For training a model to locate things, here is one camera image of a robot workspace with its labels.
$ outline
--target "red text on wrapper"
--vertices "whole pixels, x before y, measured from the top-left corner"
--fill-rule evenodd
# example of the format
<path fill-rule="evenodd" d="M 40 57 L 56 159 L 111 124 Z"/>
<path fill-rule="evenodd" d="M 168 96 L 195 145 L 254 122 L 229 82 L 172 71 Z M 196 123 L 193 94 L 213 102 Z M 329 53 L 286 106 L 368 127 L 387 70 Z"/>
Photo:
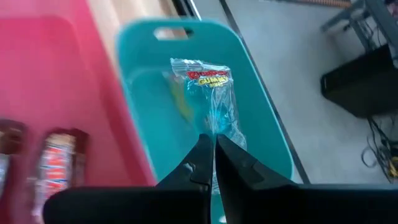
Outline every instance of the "red text on wrapper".
<path fill-rule="evenodd" d="M 47 148 L 46 168 L 44 169 L 46 198 L 64 190 L 67 184 L 67 165 L 68 161 L 65 157 L 65 150 L 57 147 Z"/>
<path fill-rule="evenodd" d="M 227 71 L 221 71 L 221 70 L 209 70 L 209 71 L 195 71 L 195 72 L 187 72 L 187 76 L 191 80 L 197 80 L 200 77 L 213 77 L 216 75 L 227 75 Z"/>

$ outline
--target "pink plastic bin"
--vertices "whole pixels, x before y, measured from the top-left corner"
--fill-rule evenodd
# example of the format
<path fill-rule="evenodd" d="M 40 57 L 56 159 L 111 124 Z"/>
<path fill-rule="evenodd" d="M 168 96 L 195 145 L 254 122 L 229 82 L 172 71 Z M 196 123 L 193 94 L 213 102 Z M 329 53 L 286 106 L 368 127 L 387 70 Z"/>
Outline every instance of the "pink plastic bin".
<path fill-rule="evenodd" d="M 1 223 L 32 222 L 26 180 L 55 127 L 90 135 L 87 185 L 155 183 L 84 0 L 0 1 L 0 118 L 28 128 L 0 200 Z"/>

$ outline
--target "teal plastic bin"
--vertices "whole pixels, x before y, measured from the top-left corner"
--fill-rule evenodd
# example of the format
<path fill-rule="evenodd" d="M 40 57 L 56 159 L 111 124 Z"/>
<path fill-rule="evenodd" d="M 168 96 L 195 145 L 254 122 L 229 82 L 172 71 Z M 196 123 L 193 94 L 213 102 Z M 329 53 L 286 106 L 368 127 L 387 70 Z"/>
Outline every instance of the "teal plastic bin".
<path fill-rule="evenodd" d="M 158 40 L 159 28 L 188 29 L 186 40 Z M 117 42 L 121 83 L 132 120 L 155 178 L 176 168 L 198 140 L 174 103 L 164 72 L 170 58 L 199 59 L 227 65 L 234 79 L 241 131 L 248 152 L 264 165 L 292 178 L 292 156 L 248 53 L 229 28 L 211 21 L 148 20 L 135 22 Z M 221 197 L 212 197 L 212 223 L 223 222 Z"/>

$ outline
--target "candy bar wrapper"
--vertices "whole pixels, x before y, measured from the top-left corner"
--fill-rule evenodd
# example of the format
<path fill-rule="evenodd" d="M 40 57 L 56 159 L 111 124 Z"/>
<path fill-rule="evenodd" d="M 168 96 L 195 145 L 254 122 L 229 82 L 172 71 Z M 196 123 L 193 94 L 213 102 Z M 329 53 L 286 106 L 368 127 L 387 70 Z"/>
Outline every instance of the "candy bar wrapper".
<path fill-rule="evenodd" d="M 6 183 L 11 157 L 21 150 L 24 130 L 22 123 L 0 120 L 0 197 Z"/>
<path fill-rule="evenodd" d="M 35 183 L 33 216 L 43 223 L 42 209 L 53 194 L 84 182 L 85 147 L 88 135 L 78 129 L 56 129 L 44 140 Z"/>

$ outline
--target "black cable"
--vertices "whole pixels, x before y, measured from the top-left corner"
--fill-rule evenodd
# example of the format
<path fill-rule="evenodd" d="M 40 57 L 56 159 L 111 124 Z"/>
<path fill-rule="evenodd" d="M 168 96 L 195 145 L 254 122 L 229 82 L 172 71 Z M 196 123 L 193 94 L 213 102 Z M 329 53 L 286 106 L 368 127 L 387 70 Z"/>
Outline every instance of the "black cable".
<path fill-rule="evenodd" d="M 377 154 L 376 154 L 376 151 L 373 149 L 373 147 L 371 146 L 371 144 L 370 144 L 370 142 L 369 142 L 369 137 L 370 137 L 370 135 L 368 135 L 367 138 L 366 138 L 366 142 L 368 143 L 368 146 L 362 151 L 362 153 L 361 153 L 361 160 L 362 160 L 362 163 L 363 163 L 367 168 L 373 168 L 373 167 L 376 167 L 376 166 L 377 166 Z M 376 158 L 376 160 L 373 161 L 373 163 L 372 163 L 371 165 L 369 165 L 369 164 L 365 161 L 365 154 L 366 154 L 366 152 L 368 152 L 369 150 L 373 152 L 374 157 Z"/>
<path fill-rule="evenodd" d="M 368 44 L 368 48 L 369 48 L 369 49 L 372 49 L 371 39 L 372 39 L 372 37 L 373 37 L 373 30 L 371 29 L 371 26 L 369 26 L 368 22 L 366 22 L 366 20 L 364 20 L 364 23 L 365 23 L 366 26 L 368 27 L 368 28 L 365 28 L 365 29 L 366 29 L 366 33 L 370 33 L 370 34 L 369 34 L 369 37 L 366 38 L 366 42 L 367 42 L 367 44 Z"/>
<path fill-rule="evenodd" d="M 381 47 L 381 41 L 380 41 L 380 28 L 377 27 L 377 40 L 379 41 L 379 47 Z"/>
<path fill-rule="evenodd" d="M 380 165 L 381 170 L 383 171 L 383 174 L 386 176 L 386 179 L 392 184 L 392 180 L 389 176 L 389 174 L 387 173 L 387 170 L 390 169 L 390 156 L 388 156 L 388 151 L 390 149 L 390 140 L 389 138 L 386 136 L 386 134 L 381 130 L 381 128 L 379 127 L 379 125 L 375 122 L 375 120 L 373 120 L 372 117 L 368 118 L 368 124 L 369 127 L 371 129 L 371 134 L 372 134 L 372 139 L 373 139 L 373 144 L 375 149 L 373 149 L 370 146 L 370 143 L 368 141 L 368 147 L 365 148 L 361 154 L 361 159 L 362 162 L 364 163 L 365 166 L 367 167 L 374 167 L 372 165 L 369 165 L 368 163 L 365 162 L 364 160 L 364 155 L 368 150 L 372 150 L 372 152 L 374 153 L 374 155 L 376 156 L 376 160 L 377 163 Z M 380 135 L 380 138 L 382 140 L 385 140 L 387 142 L 387 150 L 383 150 L 382 148 L 380 148 L 379 146 L 377 146 L 376 143 L 376 131 L 378 132 L 378 134 Z"/>
<path fill-rule="evenodd" d="M 391 119 L 390 136 L 392 136 L 392 131 L 394 130 L 394 128 L 396 126 L 397 114 L 398 113 L 395 112 L 393 115 L 390 116 L 390 119 Z"/>

